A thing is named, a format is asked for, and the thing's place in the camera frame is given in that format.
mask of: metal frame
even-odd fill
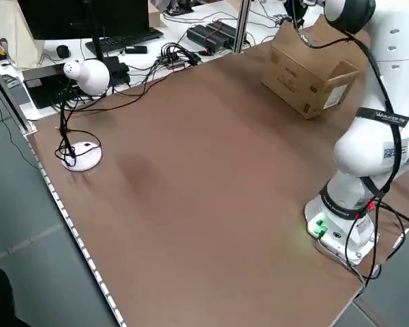
[[[233,53],[239,54],[243,48],[245,40],[245,30],[247,28],[248,14],[251,0],[242,0],[239,7],[237,32],[234,35]]]
[[[21,133],[26,136],[36,132],[35,126],[30,123],[22,113],[20,106],[16,103],[14,97],[7,88],[5,81],[0,75],[0,100],[3,102],[6,110],[17,124]]]

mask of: desk lamp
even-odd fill
[[[71,61],[63,66],[65,75],[76,80],[78,86],[87,95],[101,95],[109,85],[109,70],[98,60],[86,60],[83,63]],[[67,139],[67,127],[64,127],[64,108],[61,105],[61,136],[65,143],[64,152],[61,152],[62,164],[72,172],[84,172],[89,170],[102,160],[102,149],[99,144],[93,142],[77,142],[71,145]]]

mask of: white lamp shade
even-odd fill
[[[71,61],[63,66],[63,72],[68,78],[76,80],[87,95],[100,95],[109,86],[109,70],[98,60],[86,60],[83,63]]]

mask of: white desk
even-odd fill
[[[276,15],[276,14],[285,14],[286,11],[283,7],[283,4],[278,1],[278,0],[268,0],[264,4],[268,15]],[[254,1],[251,3],[250,9],[259,13],[259,14],[264,14],[264,10],[262,6],[259,4],[258,1]],[[311,7],[308,11],[308,13],[305,16],[305,27],[313,25],[317,18],[318,15],[321,13],[322,8],[319,6],[316,7]],[[227,14],[230,14],[232,16],[237,17],[238,16],[238,10],[236,10],[229,2],[223,0],[215,3],[208,3],[206,5],[199,5],[197,7],[194,7],[194,12],[191,14],[186,14],[182,15],[179,17],[179,20],[182,18],[187,18],[187,19],[198,19],[200,20],[201,18],[205,16],[212,15],[214,13],[217,13],[215,15],[212,15],[208,17],[206,20],[204,20],[201,25],[205,25],[209,22],[212,22],[213,19],[216,18],[221,18],[224,23],[236,27],[237,26],[237,20],[231,18],[228,15],[225,15],[221,12],[225,12]],[[254,25],[254,24],[247,24],[247,32],[249,35],[247,35],[247,39],[254,45],[252,36],[254,37],[254,40],[256,43],[261,43],[262,40],[264,40],[267,36],[267,40],[270,40],[272,36],[275,35],[275,33],[278,31],[278,27],[273,27],[273,22],[264,17],[264,16],[259,16],[253,12],[249,13],[249,22],[256,22],[260,23],[266,26],[269,26],[269,28],[262,26],[262,25]],[[120,62],[124,62],[127,65],[132,65],[134,67],[139,67],[139,68],[146,68],[150,67],[153,65],[154,61],[156,60],[156,57],[160,53],[161,47],[167,43],[167,42],[178,42],[179,39],[182,37],[182,35],[185,34],[186,30],[191,27],[192,25],[196,24],[196,22],[193,23],[182,23],[182,22],[173,22],[170,20],[166,20],[162,15],[161,15],[161,27],[158,27],[162,33],[164,33],[164,36],[152,40],[149,42],[146,42],[145,45],[148,48],[148,53],[147,54],[119,54],[119,51],[114,51],[110,52],[109,55],[119,56]],[[85,46],[85,43],[91,41],[90,39],[83,39],[83,40],[55,40],[55,41],[47,41],[44,48],[44,53],[50,55],[53,59],[57,59],[57,54],[56,54],[56,47],[61,44],[65,44],[68,46],[71,52],[71,57],[62,61],[56,61],[56,63],[62,63],[66,61],[72,61],[72,60],[77,60],[77,61],[82,61],[83,60],[83,55],[85,56],[86,59],[88,58],[93,58],[94,55],[87,49]],[[186,37],[184,37],[180,44],[184,47],[186,47],[188,50],[191,51],[199,51],[199,50],[204,50],[202,47],[200,47],[198,44],[195,44],[191,41],[189,41]],[[227,53],[230,53],[230,51],[223,52],[221,54],[217,54],[214,56],[209,56],[209,57],[202,57],[202,61],[210,61],[213,59],[216,59],[220,56],[226,55]],[[54,63],[51,62],[48,58],[45,58],[42,66],[47,66],[47,65],[53,65]],[[1,67],[0,65],[0,74],[8,74],[11,76],[18,76],[22,80],[22,71],[23,69],[14,69],[12,66],[7,66],[7,67]],[[170,73],[170,70],[167,69],[161,69],[158,71],[155,75],[155,78],[161,78],[163,76],[166,76]],[[135,84],[143,80],[144,72],[131,69],[130,74],[136,74],[136,75],[141,75],[141,76],[130,76],[131,83],[130,84]],[[118,90],[124,90],[127,87],[116,87]],[[26,106],[25,108],[22,108],[22,111],[24,112],[25,116],[28,119],[31,120],[38,120],[44,116],[48,116],[54,113],[57,113],[53,108],[48,107],[44,108],[41,110],[38,110],[35,106]]]

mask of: computer mouse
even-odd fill
[[[71,56],[70,49],[67,46],[61,45],[56,48],[57,56],[61,59]]]

